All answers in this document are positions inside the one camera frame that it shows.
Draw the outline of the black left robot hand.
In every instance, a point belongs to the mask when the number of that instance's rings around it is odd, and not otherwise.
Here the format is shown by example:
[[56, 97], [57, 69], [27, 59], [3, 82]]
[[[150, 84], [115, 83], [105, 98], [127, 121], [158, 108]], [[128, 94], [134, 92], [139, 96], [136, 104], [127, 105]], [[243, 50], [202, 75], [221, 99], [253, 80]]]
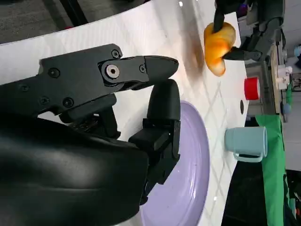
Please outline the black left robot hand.
[[[234, 47], [235, 30], [224, 22], [226, 14], [237, 12], [244, 2], [255, 27], [253, 33], [239, 47]], [[214, 15], [213, 34], [207, 43], [217, 60], [253, 60], [265, 59], [274, 42], [275, 32], [284, 21], [284, 0], [217, 0]]]

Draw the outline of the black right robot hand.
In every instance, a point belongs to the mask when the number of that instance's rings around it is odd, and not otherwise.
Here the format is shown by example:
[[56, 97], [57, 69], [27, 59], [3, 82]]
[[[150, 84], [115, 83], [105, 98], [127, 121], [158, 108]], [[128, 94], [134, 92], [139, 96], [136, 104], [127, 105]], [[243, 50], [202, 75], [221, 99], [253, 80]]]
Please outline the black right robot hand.
[[[107, 44], [44, 58], [0, 87], [0, 223], [112, 226], [139, 211], [180, 159], [180, 95], [167, 56]], [[152, 87], [143, 127], [120, 141], [115, 93]]]

